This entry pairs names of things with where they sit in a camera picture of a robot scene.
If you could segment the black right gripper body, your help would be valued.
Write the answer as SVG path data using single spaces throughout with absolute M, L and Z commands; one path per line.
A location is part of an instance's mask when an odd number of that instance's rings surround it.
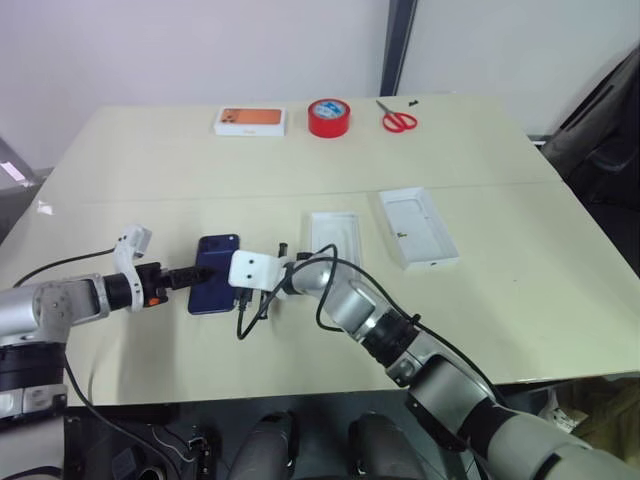
M 251 304 L 253 299 L 254 290 L 247 288 L 236 288 L 235 289 L 235 304 L 238 310 L 238 320 L 242 321 L 244 318 L 244 312 L 247 307 Z M 259 297 L 259 306 L 262 307 L 266 303 L 266 299 L 268 296 L 268 292 L 261 290 Z

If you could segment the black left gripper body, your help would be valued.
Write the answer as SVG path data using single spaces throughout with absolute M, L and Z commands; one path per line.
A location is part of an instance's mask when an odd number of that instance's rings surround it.
M 158 262 L 138 265 L 136 272 L 141 282 L 143 307 L 150 308 L 168 301 L 167 290 L 171 286 L 170 275 Z

